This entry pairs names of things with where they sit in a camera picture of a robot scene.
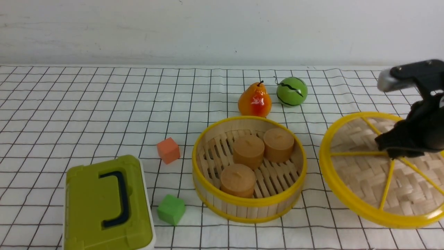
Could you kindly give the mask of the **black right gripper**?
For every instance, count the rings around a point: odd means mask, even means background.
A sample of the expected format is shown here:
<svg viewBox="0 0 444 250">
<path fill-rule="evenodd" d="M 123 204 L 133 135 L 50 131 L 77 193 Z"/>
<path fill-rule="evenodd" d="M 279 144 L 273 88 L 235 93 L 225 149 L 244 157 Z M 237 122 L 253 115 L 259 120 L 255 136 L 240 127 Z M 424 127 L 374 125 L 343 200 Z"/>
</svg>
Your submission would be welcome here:
<svg viewBox="0 0 444 250">
<path fill-rule="evenodd" d="M 409 115 L 375 138 L 378 150 L 395 158 L 416 158 L 444 149 L 443 93 L 411 106 Z"/>
</svg>

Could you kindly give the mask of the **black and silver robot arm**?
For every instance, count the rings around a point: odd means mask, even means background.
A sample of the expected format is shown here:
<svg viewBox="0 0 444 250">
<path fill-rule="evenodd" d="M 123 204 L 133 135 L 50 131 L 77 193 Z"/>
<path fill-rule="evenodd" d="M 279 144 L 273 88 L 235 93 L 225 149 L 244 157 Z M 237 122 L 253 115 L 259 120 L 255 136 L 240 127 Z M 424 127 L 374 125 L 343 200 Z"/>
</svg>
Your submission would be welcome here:
<svg viewBox="0 0 444 250">
<path fill-rule="evenodd" d="M 444 148 L 444 63 L 431 59 L 395 66 L 379 74 L 377 87 L 393 92 L 416 87 L 422 97 L 415 102 L 406 119 L 375 138 L 380 151 L 391 159 L 416 158 Z"/>
</svg>

